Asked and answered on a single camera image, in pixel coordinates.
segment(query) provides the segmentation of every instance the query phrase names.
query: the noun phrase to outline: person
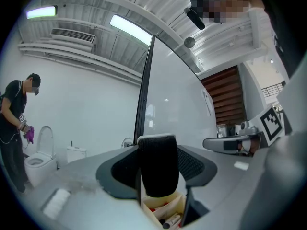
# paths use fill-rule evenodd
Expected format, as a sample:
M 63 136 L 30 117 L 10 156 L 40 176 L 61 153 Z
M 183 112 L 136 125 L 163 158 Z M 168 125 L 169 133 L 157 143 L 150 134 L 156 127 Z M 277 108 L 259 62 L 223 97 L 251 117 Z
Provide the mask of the person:
M 27 93 L 38 95 L 40 77 L 32 73 L 26 80 L 9 83 L 1 96 L 0 109 L 0 149 L 4 167 L 17 190 L 24 193 L 27 176 L 24 169 L 23 144 L 20 131 L 25 134 L 31 129 L 23 112 L 27 103 Z
M 274 43 L 289 78 L 306 52 L 304 17 L 305 0 L 190 0 L 201 18 L 215 23 L 240 16 L 250 7 L 263 8 L 274 30 Z

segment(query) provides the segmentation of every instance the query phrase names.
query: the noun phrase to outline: white wall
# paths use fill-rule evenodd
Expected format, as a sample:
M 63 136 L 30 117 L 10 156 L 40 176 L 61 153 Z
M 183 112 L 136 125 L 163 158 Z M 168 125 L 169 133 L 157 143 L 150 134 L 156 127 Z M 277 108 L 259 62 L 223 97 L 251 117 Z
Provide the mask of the white wall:
M 19 51 L 17 45 L 21 41 L 21 37 L 17 26 L 13 27 L 4 47 L 2 48 L 0 55 L 0 91 L 1 94 L 4 93 L 6 83 L 5 76 L 7 76 L 7 71 L 14 71 L 16 66 L 19 65 L 22 53 Z
M 266 102 L 258 84 L 258 81 L 251 69 L 241 63 L 238 65 L 241 78 L 243 100 L 248 120 L 251 120 L 266 108 Z
M 272 104 L 272 103 L 274 103 L 274 102 L 277 102 L 278 100 L 277 100 L 277 96 L 278 96 L 278 94 L 275 94 L 275 95 L 272 95 L 272 96 L 268 96 L 268 97 L 265 97 L 265 102 L 266 102 L 266 104 Z
M 275 62 L 271 63 L 269 56 L 262 56 L 247 62 L 254 73 L 260 87 L 266 88 L 283 81 L 283 76 L 277 70 Z
M 12 80 L 24 80 L 31 73 L 41 77 L 39 95 L 28 94 L 24 114 L 35 128 L 35 139 L 25 153 L 35 152 L 44 125 L 54 132 L 60 166 L 66 163 L 65 148 L 71 141 L 93 156 L 119 149 L 124 138 L 133 138 L 138 86 L 49 60 L 20 57 L 16 44 L 10 47 L 0 68 L 1 92 Z
M 284 68 L 283 62 L 280 59 L 275 45 L 273 41 L 273 37 L 268 37 L 262 41 L 264 45 L 268 48 L 268 56 L 274 61 L 274 67 L 280 72 L 282 75 L 283 80 L 288 83 L 289 82 L 289 76 L 287 74 L 286 69 Z

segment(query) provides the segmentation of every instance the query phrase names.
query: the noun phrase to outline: black cap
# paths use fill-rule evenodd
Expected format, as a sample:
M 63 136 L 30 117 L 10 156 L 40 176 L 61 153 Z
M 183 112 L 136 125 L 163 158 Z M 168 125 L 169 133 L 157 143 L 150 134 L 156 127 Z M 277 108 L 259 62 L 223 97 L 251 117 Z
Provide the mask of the black cap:
M 33 78 L 32 80 L 32 87 L 39 87 L 40 86 L 40 76 L 38 74 L 32 73 L 27 79 Z

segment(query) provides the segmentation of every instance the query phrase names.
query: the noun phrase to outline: wooden slat panel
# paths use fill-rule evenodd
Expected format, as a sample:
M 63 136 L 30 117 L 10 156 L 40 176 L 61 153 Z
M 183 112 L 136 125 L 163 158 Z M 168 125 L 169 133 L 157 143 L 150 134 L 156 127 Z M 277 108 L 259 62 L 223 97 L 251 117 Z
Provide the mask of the wooden slat panel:
M 217 122 L 222 122 L 222 121 L 229 121 L 232 119 L 243 119 L 243 115 L 242 114 L 238 114 L 238 115 L 232 115 L 232 116 L 227 116 L 227 117 L 219 117 L 216 119 Z
M 231 67 L 229 69 L 226 69 L 224 71 L 221 71 L 219 73 L 216 73 L 212 76 L 209 76 L 203 80 L 201 80 L 202 84 L 205 86 L 209 83 L 212 83 L 212 82 L 215 82 L 215 81 L 218 81 L 222 78 L 225 78 L 225 77 L 229 77 L 231 75 L 236 75 L 236 72 L 237 72 L 237 69 L 236 67 Z
M 232 83 L 232 82 L 235 82 L 237 80 L 238 80 L 238 76 L 233 75 L 233 76 L 218 80 L 216 82 L 207 84 L 207 85 L 205 85 L 205 88 L 206 88 L 207 91 L 210 91 L 210 90 L 218 88 L 219 86 L 226 85 L 228 83 Z
M 223 107 L 215 108 L 215 113 L 221 113 L 221 112 L 230 111 L 230 110 L 238 109 L 238 108 L 242 108 L 242 107 L 243 107 L 242 103 L 223 106 Z
M 213 103 L 213 105 L 214 105 L 214 108 L 217 108 L 217 107 L 227 106 L 227 105 L 236 104 L 236 103 L 242 103 L 242 99 L 240 97 L 237 97 L 237 98 L 229 99 L 223 102 Z
M 217 89 L 217 90 L 213 90 L 213 91 L 209 92 L 209 94 L 211 95 L 211 97 L 213 97 L 213 96 L 223 94 L 223 93 L 229 92 L 231 90 L 237 90 L 237 89 L 240 89 L 240 84 L 233 83 L 233 84 L 230 84 L 226 87 L 223 87 L 223 88 L 220 88 L 220 89 Z
M 226 100 L 232 97 L 237 97 L 237 96 L 241 96 L 241 90 L 236 90 L 227 94 L 223 94 L 217 97 L 212 98 L 213 102 L 219 102 L 222 100 Z
M 225 124 L 225 125 L 234 125 L 234 124 L 241 124 L 243 121 L 242 118 L 240 119 L 234 119 L 234 120 L 227 120 L 227 121 L 221 121 L 221 122 L 216 122 L 217 125 L 222 125 L 222 124 Z
M 226 116 L 231 116 L 231 115 L 241 114 L 241 113 L 243 113 L 242 108 L 236 109 L 236 110 L 227 111 L 227 112 L 217 113 L 215 115 L 215 117 L 216 118 L 218 118 L 218 117 L 226 117 Z

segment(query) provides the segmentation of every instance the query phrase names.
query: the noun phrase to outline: purple glove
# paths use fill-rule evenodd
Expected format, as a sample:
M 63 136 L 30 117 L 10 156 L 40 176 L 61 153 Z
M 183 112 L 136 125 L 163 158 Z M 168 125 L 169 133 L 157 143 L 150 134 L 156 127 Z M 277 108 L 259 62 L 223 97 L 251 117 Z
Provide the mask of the purple glove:
M 24 138 L 26 138 L 28 142 L 31 142 L 33 144 L 33 138 L 34 138 L 33 126 L 30 126 L 30 130 L 25 134 Z

